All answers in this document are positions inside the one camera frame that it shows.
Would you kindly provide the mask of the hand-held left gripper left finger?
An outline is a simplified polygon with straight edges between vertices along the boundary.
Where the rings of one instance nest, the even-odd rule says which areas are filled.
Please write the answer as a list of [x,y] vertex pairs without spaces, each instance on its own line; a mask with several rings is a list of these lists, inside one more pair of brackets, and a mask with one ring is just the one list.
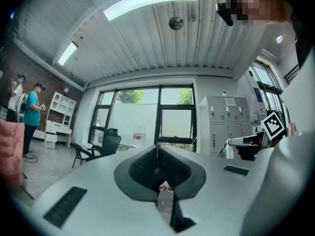
[[145,150],[139,147],[92,160],[76,168],[46,189],[32,205],[43,217],[73,186],[87,192],[61,228],[44,220],[55,234],[66,236],[172,236],[153,202],[132,200],[114,180],[114,169],[122,161]]

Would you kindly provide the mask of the white bookshelf desk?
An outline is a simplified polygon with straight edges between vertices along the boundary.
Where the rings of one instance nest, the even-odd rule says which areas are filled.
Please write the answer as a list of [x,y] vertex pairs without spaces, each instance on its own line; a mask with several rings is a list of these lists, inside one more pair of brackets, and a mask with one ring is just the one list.
[[76,101],[55,92],[46,120],[44,143],[46,148],[55,148],[57,142],[64,142],[70,148],[71,121]]

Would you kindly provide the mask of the black window frame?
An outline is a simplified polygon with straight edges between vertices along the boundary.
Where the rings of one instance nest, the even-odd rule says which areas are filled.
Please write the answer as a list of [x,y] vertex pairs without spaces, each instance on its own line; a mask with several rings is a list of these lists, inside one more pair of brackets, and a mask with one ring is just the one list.
[[102,146],[109,128],[116,128],[121,141],[117,151],[132,145],[135,126],[146,127],[146,145],[169,145],[196,151],[196,104],[193,85],[115,89],[99,93],[88,136]]

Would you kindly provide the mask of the large clear water bottle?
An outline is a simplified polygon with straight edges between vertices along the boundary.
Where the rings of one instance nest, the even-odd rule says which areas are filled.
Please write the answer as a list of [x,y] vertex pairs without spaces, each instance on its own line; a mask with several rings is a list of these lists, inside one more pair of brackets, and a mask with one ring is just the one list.
[[135,126],[133,131],[132,145],[135,148],[139,148],[145,145],[146,140],[146,127]]

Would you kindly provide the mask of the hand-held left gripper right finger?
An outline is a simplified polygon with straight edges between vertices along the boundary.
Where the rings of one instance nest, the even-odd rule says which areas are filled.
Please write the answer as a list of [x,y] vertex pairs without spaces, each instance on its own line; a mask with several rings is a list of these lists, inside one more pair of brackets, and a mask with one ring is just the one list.
[[190,168],[190,176],[174,188],[172,219],[157,222],[158,236],[241,236],[253,200],[249,187],[252,161],[203,155],[172,146],[159,146]]

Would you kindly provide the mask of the pink quilted cushion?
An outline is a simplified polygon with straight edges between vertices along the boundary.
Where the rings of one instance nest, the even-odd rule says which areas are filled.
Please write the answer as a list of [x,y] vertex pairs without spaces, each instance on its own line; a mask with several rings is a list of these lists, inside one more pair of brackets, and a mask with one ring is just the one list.
[[0,118],[0,179],[8,186],[21,186],[23,181],[23,123]]

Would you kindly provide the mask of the round ceiling fixture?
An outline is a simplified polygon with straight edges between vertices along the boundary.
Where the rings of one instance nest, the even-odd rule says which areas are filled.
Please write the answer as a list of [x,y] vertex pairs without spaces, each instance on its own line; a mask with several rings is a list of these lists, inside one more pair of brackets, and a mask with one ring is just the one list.
[[169,20],[169,27],[172,30],[180,30],[184,26],[184,21],[178,16],[174,16]]

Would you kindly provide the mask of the black headrest office chair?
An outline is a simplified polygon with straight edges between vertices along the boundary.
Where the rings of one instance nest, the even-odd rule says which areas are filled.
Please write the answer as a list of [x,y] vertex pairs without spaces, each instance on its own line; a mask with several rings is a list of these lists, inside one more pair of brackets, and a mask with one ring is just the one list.
[[88,148],[88,151],[94,153],[97,150],[100,153],[101,157],[113,155],[116,153],[117,148],[120,144],[121,136],[118,135],[118,130],[116,128],[109,128],[105,136],[103,137],[102,146],[93,145],[91,148]]

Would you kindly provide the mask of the small dark chair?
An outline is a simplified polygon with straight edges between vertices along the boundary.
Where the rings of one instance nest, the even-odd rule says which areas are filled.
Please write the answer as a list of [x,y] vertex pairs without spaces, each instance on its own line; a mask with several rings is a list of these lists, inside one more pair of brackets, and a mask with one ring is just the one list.
[[74,158],[72,168],[74,168],[75,162],[78,159],[80,161],[80,165],[82,165],[83,161],[90,161],[92,159],[95,159],[95,151],[100,148],[100,146],[92,145],[91,147],[88,147],[87,149],[83,149],[79,144],[74,143],[74,149],[76,156]]

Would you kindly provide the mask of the grey metal lockers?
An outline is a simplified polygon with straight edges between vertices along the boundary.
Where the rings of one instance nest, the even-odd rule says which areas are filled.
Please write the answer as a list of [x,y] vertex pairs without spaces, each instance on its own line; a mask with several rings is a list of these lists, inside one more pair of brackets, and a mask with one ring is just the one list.
[[217,155],[227,139],[253,134],[247,100],[205,96],[199,104],[200,153]]

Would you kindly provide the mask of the grey clothes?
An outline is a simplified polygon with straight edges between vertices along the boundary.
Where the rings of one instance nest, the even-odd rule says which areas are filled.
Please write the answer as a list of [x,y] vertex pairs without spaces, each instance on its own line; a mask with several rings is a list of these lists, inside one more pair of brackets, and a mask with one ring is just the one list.
[[315,236],[315,46],[282,100],[297,132],[273,150],[241,236]]

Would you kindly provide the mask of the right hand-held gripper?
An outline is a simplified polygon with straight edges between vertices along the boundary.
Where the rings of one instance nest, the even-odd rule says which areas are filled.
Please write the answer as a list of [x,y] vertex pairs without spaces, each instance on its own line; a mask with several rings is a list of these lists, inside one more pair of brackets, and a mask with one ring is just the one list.
[[286,135],[281,113],[279,111],[267,111],[267,114],[255,135],[228,140],[230,146],[237,147],[238,155],[242,160],[254,161],[260,150],[275,148]]

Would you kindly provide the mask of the blue wall sign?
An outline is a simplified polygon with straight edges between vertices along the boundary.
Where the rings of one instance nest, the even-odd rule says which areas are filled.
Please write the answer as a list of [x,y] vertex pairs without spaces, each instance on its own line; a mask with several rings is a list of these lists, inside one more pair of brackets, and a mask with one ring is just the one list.
[[254,93],[256,95],[256,98],[257,98],[257,101],[258,101],[258,104],[259,104],[259,108],[264,108],[264,105],[263,105],[263,100],[262,100],[262,97],[261,97],[261,94],[260,94],[260,90],[258,88],[253,88],[254,90]]

